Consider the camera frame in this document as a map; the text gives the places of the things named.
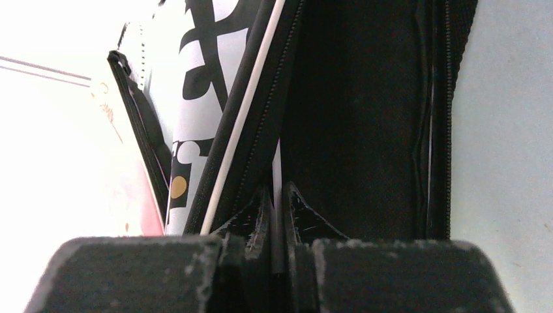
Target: light blue surface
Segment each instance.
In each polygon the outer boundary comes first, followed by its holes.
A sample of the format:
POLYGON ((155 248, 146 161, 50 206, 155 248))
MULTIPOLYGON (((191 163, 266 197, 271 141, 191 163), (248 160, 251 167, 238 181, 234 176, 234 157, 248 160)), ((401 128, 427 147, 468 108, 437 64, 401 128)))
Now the light blue surface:
POLYGON ((553 312, 553 1, 480 0, 453 101, 452 237, 553 312))

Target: black zippered pouch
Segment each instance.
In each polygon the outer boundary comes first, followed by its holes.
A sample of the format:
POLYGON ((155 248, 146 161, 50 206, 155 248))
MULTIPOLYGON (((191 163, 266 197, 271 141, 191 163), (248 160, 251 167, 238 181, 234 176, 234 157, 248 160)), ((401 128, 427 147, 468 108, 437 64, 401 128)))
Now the black zippered pouch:
POLYGON ((185 233, 244 208, 280 139, 284 203, 314 212, 298 223, 309 237, 448 239, 451 106, 476 4, 263 1, 185 233))
POLYGON ((108 62, 123 99, 153 196, 164 223, 169 198, 171 152, 164 143, 160 124, 150 103, 137 84, 130 79, 130 67, 125 55, 118 51, 111 51, 108 62))

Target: black case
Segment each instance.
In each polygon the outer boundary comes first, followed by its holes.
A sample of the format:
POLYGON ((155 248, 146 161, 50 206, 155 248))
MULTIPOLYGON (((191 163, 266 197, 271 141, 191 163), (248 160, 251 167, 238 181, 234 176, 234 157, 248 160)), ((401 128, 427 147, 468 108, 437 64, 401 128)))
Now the black case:
POLYGON ((261 5, 185 233, 200 232, 261 61, 212 231, 266 184, 280 138, 284 182, 346 237, 448 239, 451 106, 477 1, 289 0, 265 57, 279 2, 261 5))

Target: zipper pull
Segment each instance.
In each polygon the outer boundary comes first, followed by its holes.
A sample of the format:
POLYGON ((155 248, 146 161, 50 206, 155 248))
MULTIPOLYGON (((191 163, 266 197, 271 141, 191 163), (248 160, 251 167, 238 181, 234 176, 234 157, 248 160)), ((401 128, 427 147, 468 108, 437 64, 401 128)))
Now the zipper pull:
POLYGON ((110 51, 110 55, 108 56, 108 59, 113 59, 119 62, 121 64, 121 67, 125 71, 125 74, 127 74, 127 76, 130 76, 130 73, 132 71, 130 70, 130 66, 128 65, 127 57, 124 54, 122 54, 119 51, 113 50, 113 51, 110 51))

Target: white strip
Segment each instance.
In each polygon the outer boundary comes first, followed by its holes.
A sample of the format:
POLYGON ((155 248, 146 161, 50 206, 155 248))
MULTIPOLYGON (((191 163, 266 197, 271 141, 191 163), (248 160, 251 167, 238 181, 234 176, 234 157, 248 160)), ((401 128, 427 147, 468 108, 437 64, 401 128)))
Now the white strip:
POLYGON ((271 210, 271 266, 273 274, 284 273, 284 232, 282 231, 282 163, 280 140, 273 159, 273 209, 271 210))
POLYGON ((205 218, 203 220, 200 235, 209 235, 209 232, 211 231, 211 225, 213 224, 213 219, 215 217, 215 212, 217 211, 219 199, 221 198, 223 186, 228 176, 232 158, 234 157, 234 152, 236 151, 236 146, 238 145, 238 140, 240 139, 240 134, 242 133, 242 129, 244 128, 244 124, 246 122, 246 117, 248 116, 248 112, 250 111, 250 107, 252 105, 252 99, 254 98, 261 76, 261 71, 263 70, 263 64, 267 59, 269 47, 273 41, 275 30, 277 29, 278 20, 280 19, 284 2, 285 0, 276 0, 271 17, 269 18, 269 23, 267 24, 267 29, 263 35, 259 53, 256 58, 256 62, 254 63, 254 68, 252 69, 252 75, 250 77, 250 81, 248 82, 248 86, 246 87, 244 99, 242 99, 242 104, 240 105, 240 110, 238 111, 238 116, 234 122, 234 127, 232 128, 230 139, 223 156, 223 161, 221 163, 219 173, 217 174, 215 186, 213 187, 213 193, 211 194, 209 204, 207 205, 207 211, 205 212, 205 218))

